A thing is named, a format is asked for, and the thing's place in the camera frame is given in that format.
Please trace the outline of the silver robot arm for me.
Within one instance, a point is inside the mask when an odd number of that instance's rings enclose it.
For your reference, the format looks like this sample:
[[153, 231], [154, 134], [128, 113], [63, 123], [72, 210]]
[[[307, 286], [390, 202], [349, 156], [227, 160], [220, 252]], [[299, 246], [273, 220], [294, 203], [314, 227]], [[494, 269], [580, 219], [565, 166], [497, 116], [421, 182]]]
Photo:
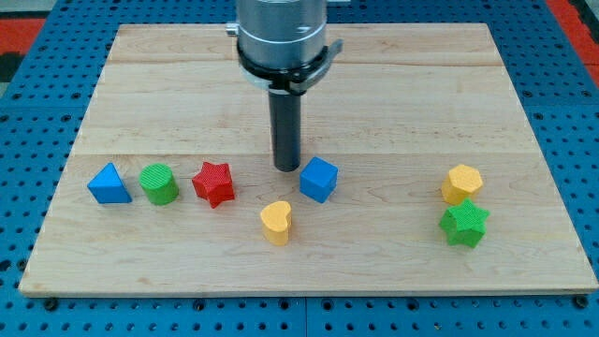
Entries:
[[325, 60], [326, 0], [237, 0], [234, 30], [242, 74], [266, 89], [283, 75], [304, 77]]

